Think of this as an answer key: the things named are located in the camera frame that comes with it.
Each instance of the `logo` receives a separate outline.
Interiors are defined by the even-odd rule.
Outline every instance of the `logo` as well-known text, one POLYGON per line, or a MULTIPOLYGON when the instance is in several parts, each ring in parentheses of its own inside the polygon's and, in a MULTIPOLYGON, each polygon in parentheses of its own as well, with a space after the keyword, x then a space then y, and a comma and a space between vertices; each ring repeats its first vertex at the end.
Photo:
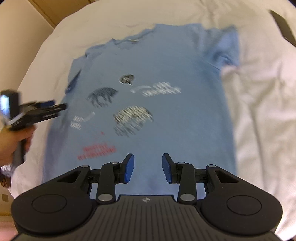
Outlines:
POLYGON ((142 201, 145 202, 145 203, 148 203, 148 202, 150 202, 150 198, 145 197, 145 198, 142 199, 142 201))
POLYGON ((117 151, 115 146, 108 146, 106 143, 86 146, 82 150, 83 154, 77 156, 77 159, 80 161, 101 156, 109 156, 117 151))
POLYGON ((87 97, 87 100, 90 100, 95 107, 106 107, 108 106, 108 102, 112 103, 111 98, 113 98, 117 92, 117 90, 110 87, 100 88, 92 92, 87 97))
POLYGON ((119 79, 119 82, 122 84, 132 85, 132 81, 134 80, 135 76, 132 74, 126 74, 119 79))
POLYGON ((77 130, 81 130, 81 122, 87 122, 89 121, 93 116, 95 116, 95 112, 92 112, 88 117, 82 118, 79 116, 74 116, 73 121, 70 123, 70 127, 75 128, 77 130))
POLYGON ((114 127, 118 136, 129 136, 136 134, 147 120, 153 121, 151 113, 144 107, 131 106, 113 115, 116 122, 114 127))
POLYGON ((153 87, 143 85, 136 87, 131 90, 132 93, 142 92, 142 95, 145 97, 154 96, 154 95, 166 95, 166 94, 179 94, 181 89, 179 87, 171 87, 169 82, 159 82, 154 84, 153 87))

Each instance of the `circular pad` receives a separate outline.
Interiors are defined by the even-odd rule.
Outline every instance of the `circular pad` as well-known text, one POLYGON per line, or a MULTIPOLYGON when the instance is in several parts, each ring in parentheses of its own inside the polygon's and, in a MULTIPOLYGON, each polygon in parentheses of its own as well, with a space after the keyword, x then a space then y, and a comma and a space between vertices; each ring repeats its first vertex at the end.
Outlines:
POLYGON ((46 194, 36 198, 32 206, 40 213, 55 213, 62 210, 67 205, 67 200, 60 195, 46 194))
POLYGON ((260 211, 262 205, 254 197, 239 195, 228 199, 227 207, 239 215, 253 215, 260 211))

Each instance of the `bed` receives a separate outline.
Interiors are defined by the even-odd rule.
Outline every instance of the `bed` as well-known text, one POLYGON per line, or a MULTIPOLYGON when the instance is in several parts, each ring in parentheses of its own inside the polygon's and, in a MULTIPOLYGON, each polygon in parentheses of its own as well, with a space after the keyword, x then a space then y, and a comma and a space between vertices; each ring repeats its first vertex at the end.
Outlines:
MULTIPOLYGON (((22 101, 60 102, 73 59, 91 46, 135 35, 156 23, 234 24, 239 68, 222 81, 234 126, 238 176, 274 195, 283 206, 276 234, 296 235, 296 48, 269 14, 283 16, 296 35, 296 8, 287 0, 100 0, 64 19, 41 46, 19 91, 22 101)), ((51 121, 38 124, 26 162, 13 177, 13 197, 41 184, 51 121)))

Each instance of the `light blue t-shirt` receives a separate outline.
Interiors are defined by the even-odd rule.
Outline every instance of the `light blue t-shirt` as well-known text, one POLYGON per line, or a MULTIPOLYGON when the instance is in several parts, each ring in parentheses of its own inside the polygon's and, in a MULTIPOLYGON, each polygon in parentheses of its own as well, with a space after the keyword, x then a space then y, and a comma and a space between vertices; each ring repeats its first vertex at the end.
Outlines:
MULTIPOLYGON (((163 153, 195 168, 236 172, 232 124, 220 79, 239 64, 231 26, 156 25, 124 40, 89 48, 73 61, 61 112, 48 135, 44 181, 80 165, 101 168, 135 157, 129 184, 116 194, 178 193, 167 183, 163 153)), ((197 186, 199 198, 205 195, 197 186)), ((91 197, 95 198, 93 187, 91 197)))

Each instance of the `hand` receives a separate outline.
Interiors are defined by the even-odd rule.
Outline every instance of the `hand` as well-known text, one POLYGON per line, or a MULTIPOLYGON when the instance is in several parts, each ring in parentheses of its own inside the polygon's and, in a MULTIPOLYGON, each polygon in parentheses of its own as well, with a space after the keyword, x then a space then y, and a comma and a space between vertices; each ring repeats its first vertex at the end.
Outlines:
POLYGON ((21 140, 26 140, 25 151, 28 152, 35 126, 20 131, 9 131, 3 128, 0 132, 0 167, 12 163, 13 152, 21 140))

